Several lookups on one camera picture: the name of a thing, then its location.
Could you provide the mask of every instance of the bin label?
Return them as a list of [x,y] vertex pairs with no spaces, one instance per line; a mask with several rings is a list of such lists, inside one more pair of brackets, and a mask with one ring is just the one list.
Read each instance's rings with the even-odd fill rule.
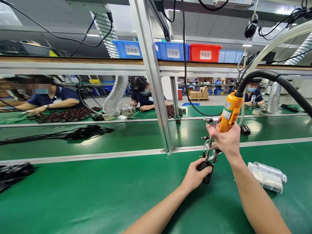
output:
[[124,46],[125,50],[126,50],[126,53],[127,55],[137,55],[137,56],[140,56],[140,49],[138,46],[134,46],[134,45],[125,45]]
[[180,58],[180,50],[179,49],[167,49],[167,57],[179,59]]
[[211,60],[211,51],[201,50],[200,59]]

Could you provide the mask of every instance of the hand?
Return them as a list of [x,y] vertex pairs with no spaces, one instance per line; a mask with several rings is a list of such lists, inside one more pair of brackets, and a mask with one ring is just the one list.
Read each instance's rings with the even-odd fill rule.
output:
[[137,106],[137,102],[135,100],[131,100],[131,104],[136,107]]
[[252,105],[252,101],[250,101],[250,102],[245,102],[244,105],[245,105],[245,106],[251,106],[251,105]]
[[258,102],[258,103],[257,103],[257,105],[258,105],[258,106],[261,106],[263,103],[265,103],[265,101],[264,101],[264,100],[262,100],[262,101]]
[[189,167],[184,180],[181,184],[181,187],[186,189],[188,192],[196,189],[201,183],[202,180],[212,172],[212,167],[206,167],[202,171],[197,171],[196,167],[205,161],[205,158],[201,158],[195,162],[192,162]]
[[32,110],[28,110],[28,114],[36,114],[38,116],[41,116],[42,112],[46,111],[46,107],[41,106]]
[[214,138],[217,147],[224,152],[227,160],[231,163],[233,159],[240,157],[240,127],[235,123],[232,128],[225,133],[220,132],[220,123],[214,128],[211,124],[207,124],[209,134]]
[[140,111],[142,111],[142,112],[150,110],[150,109],[151,109],[151,105],[149,105],[149,106],[141,106],[140,107]]

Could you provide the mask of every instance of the ceiling light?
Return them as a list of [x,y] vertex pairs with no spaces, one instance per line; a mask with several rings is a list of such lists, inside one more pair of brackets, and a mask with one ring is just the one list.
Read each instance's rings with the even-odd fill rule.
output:
[[87,36],[96,36],[96,37],[100,37],[100,35],[97,35],[97,34],[87,34]]

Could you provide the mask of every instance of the dark red parts pile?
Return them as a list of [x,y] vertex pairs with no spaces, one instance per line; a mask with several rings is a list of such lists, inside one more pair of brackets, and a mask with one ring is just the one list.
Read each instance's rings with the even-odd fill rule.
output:
[[[102,108],[93,107],[92,110],[100,111]],[[82,107],[77,109],[70,109],[66,111],[55,111],[49,115],[45,115],[44,117],[37,119],[37,123],[55,123],[55,122],[76,122],[79,120],[85,120],[93,114],[89,109]]]
[[[175,109],[173,105],[166,106],[168,119],[175,117]],[[183,116],[182,108],[179,108],[179,116]]]

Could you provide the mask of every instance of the pallet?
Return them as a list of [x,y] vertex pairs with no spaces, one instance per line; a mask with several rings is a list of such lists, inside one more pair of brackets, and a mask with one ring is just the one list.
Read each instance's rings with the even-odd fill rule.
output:
[[203,98],[190,98],[190,100],[197,100],[197,101],[200,101],[200,100],[206,100],[206,101],[209,101],[209,98],[206,98],[206,97],[203,97]]

